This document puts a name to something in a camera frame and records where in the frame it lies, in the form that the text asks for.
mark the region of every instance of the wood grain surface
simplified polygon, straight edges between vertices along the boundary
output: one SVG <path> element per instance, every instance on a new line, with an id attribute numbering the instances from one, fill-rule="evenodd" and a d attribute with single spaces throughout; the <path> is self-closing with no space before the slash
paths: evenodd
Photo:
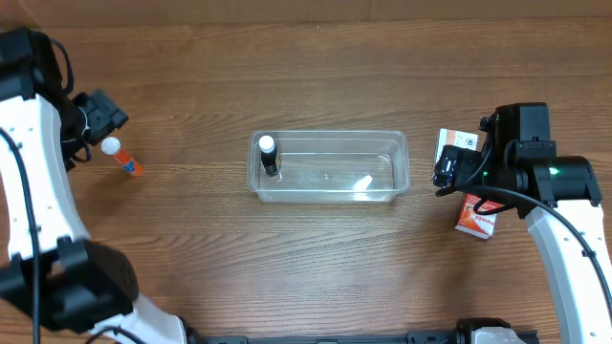
<path id="1" fill-rule="evenodd" d="M 202 334 L 403 333 L 498 316 L 544 343 L 558 343 L 557 320 L 525 222 L 502 214 L 488 242 L 452 229 L 460 196 L 433 195 L 435 140 L 440 127 L 475 132 L 498 105 L 546 101 L 559 154 L 589 159 L 609 200 L 611 32 L 607 18 L 47 31 L 76 88 L 103 88 L 130 115 L 117 136 L 145 168 L 130 179 L 96 148 L 69 175 L 84 224 Z M 410 189 L 391 204 L 263 204 L 246 181 L 261 129 L 401 130 Z M 30 341 L 29 319 L 0 305 L 0 342 Z"/>

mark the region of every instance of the clear plastic container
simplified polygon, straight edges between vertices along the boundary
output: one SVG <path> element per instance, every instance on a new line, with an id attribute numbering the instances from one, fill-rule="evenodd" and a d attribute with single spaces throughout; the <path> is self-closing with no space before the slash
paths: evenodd
<path id="1" fill-rule="evenodd" d="M 259 139 L 274 138 L 280 172 L 269 177 Z M 390 202 L 409 186 L 399 131 L 258 131 L 251 137 L 249 188 L 264 202 Z"/>

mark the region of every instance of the red and white box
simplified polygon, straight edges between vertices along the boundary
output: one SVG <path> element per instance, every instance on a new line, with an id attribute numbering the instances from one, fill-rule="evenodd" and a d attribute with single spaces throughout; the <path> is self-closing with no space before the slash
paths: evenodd
<path id="1" fill-rule="evenodd" d="M 461 211 L 457 217 L 455 229 L 465 231 L 482 239 L 489 239 L 495 229 L 495 218 L 497 215 L 478 215 L 474 212 L 474 206 L 480 201 L 480 197 L 466 194 L 461 204 Z M 486 201 L 478 211 L 497 209 L 501 204 Z"/>

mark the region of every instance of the black mount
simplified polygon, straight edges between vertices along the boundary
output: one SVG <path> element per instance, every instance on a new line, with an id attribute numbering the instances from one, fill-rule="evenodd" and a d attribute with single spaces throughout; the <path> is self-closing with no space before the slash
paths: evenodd
<path id="1" fill-rule="evenodd" d="M 532 197 L 550 206 L 561 200 L 601 202 L 601 192 L 589 161 L 583 157 L 558 157 L 551 140 L 546 103 L 500 106 L 480 121 L 487 133 L 481 152 L 447 145 L 435 167 L 434 184 L 448 187 L 469 184 L 501 187 Z M 501 204 L 516 204 L 523 219 L 534 208 L 505 194 L 477 196 Z"/>
<path id="2" fill-rule="evenodd" d="M 474 344 L 471 333 L 484 328 L 510 328 L 498 318 L 471 318 L 457 322 L 455 330 L 410 331 L 397 335 L 344 335 L 328 337 L 246 338 L 245 336 L 204 337 L 205 344 Z M 527 344 L 539 344 L 537 331 L 522 331 L 516 335 Z"/>

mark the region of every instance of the black cable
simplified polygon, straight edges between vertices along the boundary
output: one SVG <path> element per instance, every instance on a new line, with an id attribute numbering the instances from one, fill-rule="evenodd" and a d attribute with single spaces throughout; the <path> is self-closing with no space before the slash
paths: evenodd
<path id="1" fill-rule="evenodd" d="M 66 48 L 59 43 L 56 39 L 50 38 L 51 42 L 55 44 L 64 55 L 64 59 L 66 60 L 66 87 L 64 87 L 64 93 L 69 95 L 75 89 L 75 76 L 73 75 L 73 67 L 70 64 L 70 58 L 68 58 L 68 52 L 66 52 Z"/>
<path id="2" fill-rule="evenodd" d="M 146 344 L 144 343 L 144 341 L 138 337 L 136 337 L 135 334 L 130 333 L 120 327 L 117 326 L 106 326 L 104 328 L 102 328 L 100 331 L 98 331 L 96 334 L 92 335 L 91 337 L 89 337 L 89 339 L 87 339 L 87 341 L 85 342 L 85 344 L 91 344 L 93 343 L 96 339 L 102 337 L 105 333 L 108 332 L 113 332 L 115 334 L 119 333 L 122 334 L 123 336 L 127 337 L 129 340 L 133 341 L 136 344 Z"/>
<path id="3" fill-rule="evenodd" d="M 476 213 L 477 215 L 482 215 L 482 216 L 486 216 L 486 215 L 494 215 L 506 210 L 510 210 L 510 209 L 514 209 L 516 208 L 516 205 L 514 204 L 506 204 L 506 205 L 501 205 L 495 209 L 491 209 L 491 210 L 485 210 L 485 211 L 480 211 L 480 207 L 486 203 L 488 200 L 483 198 L 480 199 L 480 201 L 478 201 L 475 205 L 474 205 L 474 213 Z"/>
<path id="4" fill-rule="evenodd" d="M 528 204 L 539 206 L 542 209 L 546 210 L 549 214 L 553 215 L 557 220 L 559 220 L 564 226 L 567 227 L 567 229 L 572 233 L 572 235 L 574 235 L 574 237 L 576 237 L 576 239 L 582 246 L 582 249 L 584 250 L 584 254 L 587 257 L 589 257 L 589 259 L 591 260 L 591 264 L 593 264 L 593 269 L 595 269 L 595 273 L 597 274 L 597 277 L 600 280 L 601 290 L 603 292 L 603 296 L 605 297 L 605 303 L 608 308 L 608 314 L 610 316 L 610 319 L 612 319 L 612 295 L 610 294 L 610 288 L 608 287 L 608 283 L 605 280 L 605 276 L 603 275 L 603 271 L 601 270 L 600 262 L 597 260 L 595 251 L 591 249 L 591 247 L 586 242 L 586 240 L 582 238 L 582 235 L 578 232 L 578 230 L 569 221 L 567 221 L 567 219 L 565 219 L 561 214 L 559 214 L 556 210 L 552 209 L 550 206 L 534 198 L 531 198 L 529 196 L 523 195 L 521 193 L 518 193 L 512 190 L 507 190 L 501 187 L 462 184 L 458 186 L 451 186 L 450 189 L 452 189 L 451 193 L 455 191 L 462 191 L 462 192 L 468 192 L 471 194 L 477 194 L 479 192 L 495 192 L 495 193 L 500 193 L 500 194 L 506 194 L 508 196 L 515 197 Z"/>
<path id="5" fill-rule="evenodd" d="M 504 148 L 504 167 L 506 167 L 506 169 L 508 168 L 508 155 L 510 155 L 510 148 L 512 148 L 514 143 L 517 143 L 518 140 L 517 139 L 512 139 L 509 140 L 508 143 L 506 143 L 506 147 Z"/>
<path id="6" fill-rule="evenodd" d="M 11 139 L 7 132 L 0 128 L 0 136 L 4 138 L 15 156 L 17 168 L 19 169 L 19 177 L 21 178 L 21 186 L 23 187 L 23 198 L 26 202 L 26 214 L 28 215 L 28 225 L 30 227 L 30 237 L 32 238 L 32 259 L 33 259 L 33 301 L 32 301 L 32 338 L 33 343 L 40 343 L 40 246 L 38 245 L 38 227 L 34 218 L 34 208 L 32 204 L 32 193 L 30 192 L 30 183 L 28 183 L 28 175 L 26 174 L 26 166 L 19 153 L 19 147 Z"/>

